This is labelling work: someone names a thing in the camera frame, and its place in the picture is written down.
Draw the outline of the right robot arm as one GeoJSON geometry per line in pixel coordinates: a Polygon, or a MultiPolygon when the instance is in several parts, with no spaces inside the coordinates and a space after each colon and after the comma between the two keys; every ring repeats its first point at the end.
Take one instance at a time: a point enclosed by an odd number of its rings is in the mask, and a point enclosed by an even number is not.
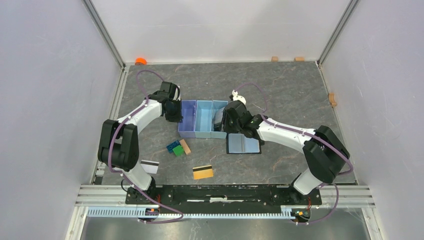
{"type": "Polygon", "coordinates": [[[313,129],[283,124],[263,114],[251,114],[240,100],[219,109],[214,124],[228,134],[255,139],[261,146],[272,142],[302,153],[307,169],[293,180],[288,191],[295,204],[306,201],[317,187],[329,185],[337,176],[353,171],[347,148],[325,125],[313,129]]]}

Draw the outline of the silver credit card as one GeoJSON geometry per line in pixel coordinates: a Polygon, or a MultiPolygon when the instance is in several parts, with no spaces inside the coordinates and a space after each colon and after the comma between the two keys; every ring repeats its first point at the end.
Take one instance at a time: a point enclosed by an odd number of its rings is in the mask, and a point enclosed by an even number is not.
{"type": "Polygon", "coordinates": [[[140,165],[148,174],[157,174],[160,163],[150,160],[141,160],[140,165]]]}

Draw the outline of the black card holder wallet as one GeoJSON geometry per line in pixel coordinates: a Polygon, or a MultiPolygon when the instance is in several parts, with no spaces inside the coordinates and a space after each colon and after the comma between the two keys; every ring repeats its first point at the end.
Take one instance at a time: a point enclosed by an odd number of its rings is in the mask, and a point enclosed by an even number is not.
{"type": "Polygon", "coordinates": [[[261,145],[257,139],[245,137],[241,133],[228,133],[226,137],[226,153],[233,155],[261,154],[261,145]]]}

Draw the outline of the gold credit card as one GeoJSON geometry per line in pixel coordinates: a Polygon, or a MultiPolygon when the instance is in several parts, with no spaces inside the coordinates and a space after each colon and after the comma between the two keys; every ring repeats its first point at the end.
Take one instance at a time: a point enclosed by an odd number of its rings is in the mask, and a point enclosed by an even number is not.
{"type": "Polygon", "coordinates": [[[214,171],[211,165],[193,167],[192,172],[194,180],[212,178],[214,176],[214,171]]]}

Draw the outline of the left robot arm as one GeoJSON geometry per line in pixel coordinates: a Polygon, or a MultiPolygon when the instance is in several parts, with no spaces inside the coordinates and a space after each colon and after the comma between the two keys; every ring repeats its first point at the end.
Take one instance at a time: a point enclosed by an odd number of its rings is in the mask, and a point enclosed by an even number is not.
{"type": "Polygon", "coordinates": [[[165,117],[171,123],[180,123],[182,116],[181,90],[178,85],[164,81],[159,90],[149,94],[127,115],[103,122],[97,159],[112,173],[122,174],[145,204],[153,203],[157,190],[151,186],[154,179],[139,162],[139,134],[153,120],[165,117]]]}

